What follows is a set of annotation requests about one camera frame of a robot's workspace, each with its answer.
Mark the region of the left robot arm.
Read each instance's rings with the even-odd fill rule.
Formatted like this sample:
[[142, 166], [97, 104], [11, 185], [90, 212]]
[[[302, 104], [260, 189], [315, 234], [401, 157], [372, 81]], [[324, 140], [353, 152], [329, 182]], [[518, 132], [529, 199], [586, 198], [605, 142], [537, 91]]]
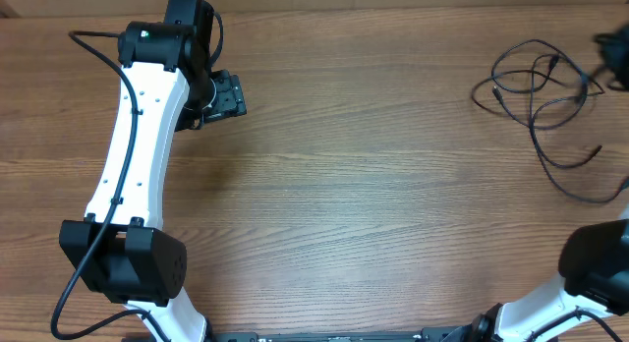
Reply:
[[212, 327], [184, 281], [185, 245], [163, 229], [163, 187], [174, 135], [247, 112], [236, 75], [216, 70], [220, 15], [204, 0], [168, 0], [158, 23], [116, 34], [110, 62], [121, 82], [119, 109], [98, 186], [59, 244], [73, 282], [140, 318], [154, 341], [210, 341]]

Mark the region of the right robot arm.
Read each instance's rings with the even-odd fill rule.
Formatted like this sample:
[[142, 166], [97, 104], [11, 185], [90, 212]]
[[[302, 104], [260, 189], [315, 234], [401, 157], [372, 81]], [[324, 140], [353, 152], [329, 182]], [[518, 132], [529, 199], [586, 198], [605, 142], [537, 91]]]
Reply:
[[[548, 65], [541, 72], [536, 64], [526, 69], [529, 97], [553, 79], [560, 62], [579, 77], [578, 91], [570, 96], [574, 109], [552, 124], [560, 128], [578, 115], [586, 101], [607, 90], [628, 89], [628, 27], [598, 33], [593, 38], [599, 48], [600, 65], [584, 72], [568, 55], [554, 45], [544, 55]], [[566, 241], [556, 274], [525, 297], [497, 304], [468, 325], [425, 328], [418, 341], [556, 341], [570, 329], [588, 321], [597, 323], [612, 339], [618, 334], [606, 323], [609, 316], [628, 312], [628, 217], [577, 229]]]

